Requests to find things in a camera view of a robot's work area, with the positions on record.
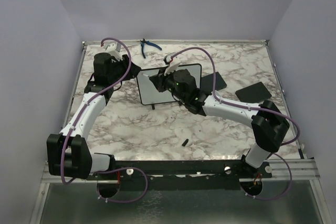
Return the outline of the black rectangular eraser block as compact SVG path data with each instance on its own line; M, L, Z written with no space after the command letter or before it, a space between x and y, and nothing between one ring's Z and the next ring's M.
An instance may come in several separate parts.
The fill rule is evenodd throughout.
M223 77L219 74L219 72L216 72L215 74L216 74L215 90L219 91L225 89L227 87L227 84L224 81ZM213 74L208 74L201 78L200 89L204 92L213 91Z

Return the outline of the black framed whiteboard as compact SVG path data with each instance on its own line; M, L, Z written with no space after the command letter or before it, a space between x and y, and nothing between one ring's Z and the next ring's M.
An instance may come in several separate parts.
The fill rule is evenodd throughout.
M142 69L137 76L137 83L139 89L139 96L142 105L154 105L161 103L174 102L174 98L171 96L169 91L158 92L149 80L149 78L144 77L142 74L147 74L148 76L153 76L158 74L159 68L147 68ZM180 65L177 70L187 69L190 74L195 78L196 85L199 88L201 85L202 77L202 66L199 63Z

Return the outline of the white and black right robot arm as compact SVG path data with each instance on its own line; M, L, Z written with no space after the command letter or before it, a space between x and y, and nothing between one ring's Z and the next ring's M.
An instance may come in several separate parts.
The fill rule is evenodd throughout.
M278 152L289 130L287 118L273 102L243 103L221 98L217 91L206 93L196 86L195 78L186 69L165 74L162 68L149 80L158 92L170 92L193 114L216 116L250 127L255 144L241 164L241 171L246 177L259 173L264 160Z

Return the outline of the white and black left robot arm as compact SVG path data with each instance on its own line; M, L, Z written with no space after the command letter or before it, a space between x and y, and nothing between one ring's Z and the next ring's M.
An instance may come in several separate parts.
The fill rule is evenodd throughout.
M115 175L116 166L111 154L89 151L87 138L101 111L108 104L114 86L136 78L141 68L128 55L101 52L94 56L93 74L88 80L79 108L58 133L47 139L49 173L62 179L86 179L98 172L104 179Z

